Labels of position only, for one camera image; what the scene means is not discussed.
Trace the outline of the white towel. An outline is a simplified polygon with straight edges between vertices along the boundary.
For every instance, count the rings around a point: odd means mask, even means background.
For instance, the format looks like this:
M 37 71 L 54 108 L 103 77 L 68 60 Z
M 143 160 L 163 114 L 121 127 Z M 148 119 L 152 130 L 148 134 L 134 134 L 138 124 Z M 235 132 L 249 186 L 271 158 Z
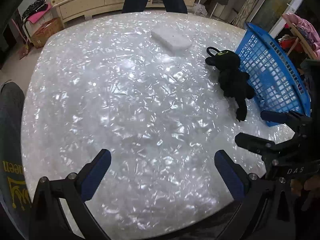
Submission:
M 171 27 L 156 27 L 152 29 L 151 36 L 173 54 L 184 53 L 192 46 L 189 38 Z

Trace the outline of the cardboard box on floor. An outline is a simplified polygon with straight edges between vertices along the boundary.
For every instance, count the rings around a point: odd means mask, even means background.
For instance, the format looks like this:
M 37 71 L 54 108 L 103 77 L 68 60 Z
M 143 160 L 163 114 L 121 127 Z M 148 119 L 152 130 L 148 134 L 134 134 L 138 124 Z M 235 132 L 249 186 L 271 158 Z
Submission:
M 62 29 L 63 25 L 60 18 L 53 18 L 41 25 L 41 27 L 31 36 L 31 42 L 34 47 L 42 48 L 52 35 L 60 32 Z

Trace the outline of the grey queen chair cover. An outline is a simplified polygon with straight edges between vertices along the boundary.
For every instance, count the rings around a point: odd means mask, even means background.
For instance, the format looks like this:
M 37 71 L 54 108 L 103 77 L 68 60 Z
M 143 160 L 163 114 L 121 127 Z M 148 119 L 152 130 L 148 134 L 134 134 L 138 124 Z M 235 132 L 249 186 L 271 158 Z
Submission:
M 21 155 L 24 93 L 9 81 L 1 86 L 1 232 L 13 239 L 29 238 L 31 200 Z

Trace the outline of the patterned curtain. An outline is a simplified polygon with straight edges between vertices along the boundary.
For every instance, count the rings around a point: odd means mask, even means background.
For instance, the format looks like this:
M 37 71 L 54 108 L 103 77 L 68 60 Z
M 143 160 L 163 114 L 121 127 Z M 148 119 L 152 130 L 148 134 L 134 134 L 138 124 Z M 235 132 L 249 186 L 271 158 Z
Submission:
M 232 25 L 243 28 L 247 18 L 253 11 L 256 3 L 259 0 L 246 0 L 242 6 L 240 12 L 237 14 L 236 18 L 232 21 Z

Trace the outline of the pink cloth on stool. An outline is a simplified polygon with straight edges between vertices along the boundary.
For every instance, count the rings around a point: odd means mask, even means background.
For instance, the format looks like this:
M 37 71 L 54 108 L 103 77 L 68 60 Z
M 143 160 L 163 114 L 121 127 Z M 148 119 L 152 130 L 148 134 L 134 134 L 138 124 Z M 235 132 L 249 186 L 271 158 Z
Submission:
M 40 9 L 31 14 L 27 20 L 30 21 L 32 24 L 35 24 L 44 14 L 46 14 L 48 11 L 50 11 L 52 8 L 52 5 L 51 4 L 44 4 L 42 7 L 40 7 Z

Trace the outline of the cream tv cabinet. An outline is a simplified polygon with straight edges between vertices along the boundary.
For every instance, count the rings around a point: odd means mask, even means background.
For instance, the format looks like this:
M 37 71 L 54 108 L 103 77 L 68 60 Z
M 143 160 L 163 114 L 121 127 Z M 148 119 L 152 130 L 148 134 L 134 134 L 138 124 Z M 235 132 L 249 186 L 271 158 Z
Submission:
M 92 18 L 94 15 L 112 11 L 121 11 L 125 0 L 64 0 L 52 5 L 63 23 L 84 16 Z M 194 6 L 195 0 L 184 0 L 187 9 Z M 146 8 L 164 8 L 161 0 L 148 0 Z

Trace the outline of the pink clothes pile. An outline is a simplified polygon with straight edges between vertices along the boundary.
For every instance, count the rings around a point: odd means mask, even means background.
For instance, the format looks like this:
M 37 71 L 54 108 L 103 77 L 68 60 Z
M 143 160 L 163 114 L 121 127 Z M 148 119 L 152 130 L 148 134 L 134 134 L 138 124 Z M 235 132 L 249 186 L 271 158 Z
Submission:
M 313 51 L 316 59 L 319 60 L 319 34 L 313 25 L 296 14 L 285 13 L 282 17 L 287 23 L 291 23 L 298 30 Z

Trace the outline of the blue plastic laundry basket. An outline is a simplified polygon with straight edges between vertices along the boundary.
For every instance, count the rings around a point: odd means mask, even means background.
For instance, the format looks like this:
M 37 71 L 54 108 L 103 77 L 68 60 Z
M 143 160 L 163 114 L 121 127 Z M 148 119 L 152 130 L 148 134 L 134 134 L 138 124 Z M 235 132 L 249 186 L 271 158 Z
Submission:
M 295 111 L 310 116 L 310 96 L 298 71 L 270 34 L 247 23 L 246 33 L 236 54 L 240 69 L 249 74 L 248 83 L 255 90 L 259 110 Z

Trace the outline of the black plush toy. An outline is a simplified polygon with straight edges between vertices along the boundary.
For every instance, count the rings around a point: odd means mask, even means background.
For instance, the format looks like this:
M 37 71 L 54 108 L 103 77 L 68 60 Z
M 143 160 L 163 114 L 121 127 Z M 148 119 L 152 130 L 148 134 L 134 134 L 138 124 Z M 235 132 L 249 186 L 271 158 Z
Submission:
M 219 71 L 218 83 L 226 98 L 234 98 L 238 109 L 236 119 L 245 121 L 247 116 L 246 100 L 251 100 L 255 96 L 255 91 L 248 81 L 250 75 L 240 70 L 240 57 L 231 50 L 218 50 L 214 47 L 206 49 L 209 55 L 205 62 L 209 66 L 215 67 Z

